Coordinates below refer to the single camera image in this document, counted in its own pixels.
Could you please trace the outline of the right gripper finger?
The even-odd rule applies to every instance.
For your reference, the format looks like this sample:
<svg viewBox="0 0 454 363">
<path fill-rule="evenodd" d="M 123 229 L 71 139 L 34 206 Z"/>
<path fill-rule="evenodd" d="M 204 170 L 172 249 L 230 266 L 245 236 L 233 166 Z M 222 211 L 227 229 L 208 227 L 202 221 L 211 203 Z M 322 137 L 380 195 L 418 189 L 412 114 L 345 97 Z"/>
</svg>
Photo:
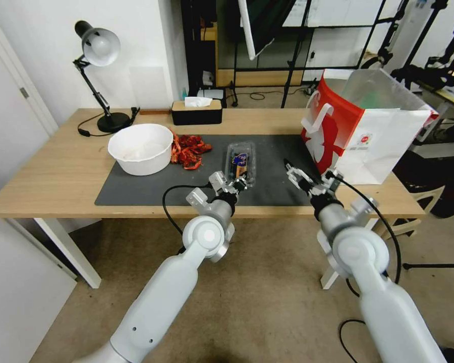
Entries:
<svg viewBox="0 0 454 363">
<path fill-rule="evenodd" d="M 301 169 L 289 169 L 287 171 L 289 181 L 299 190 L 304 191 L 306 194 L 310 194 L 313 188 L 313 179 L 310 178 Z"/>
<path fill-rule="evenodd" d="M 303 170 L 293 166 L 286 158 L 283 159 L 288 180 L 294 186 L 315 186 L 315 181 Z"/>
</svg>

